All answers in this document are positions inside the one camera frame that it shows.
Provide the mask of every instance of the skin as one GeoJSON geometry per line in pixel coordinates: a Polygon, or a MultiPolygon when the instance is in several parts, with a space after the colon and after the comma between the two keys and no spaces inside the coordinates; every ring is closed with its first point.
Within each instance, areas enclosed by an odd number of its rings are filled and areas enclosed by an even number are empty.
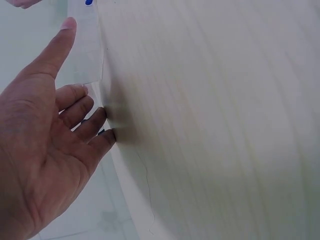
{"type": "Polygon", "coordinates": [[[17,8],[27,9],[30,8],[32,5],[35,5],[42,0],[6,0],[8,3],[12,4],[17,8]]]}
{"type": "Polygon", "coordinates": [[[61,215],[115,143],[112,130],[97,136],[103,108],[71,131],[93,107],[86,87],[55,88],[76,28],[68,18],[0,95],[0,239],[28,239],[61,215]]]}

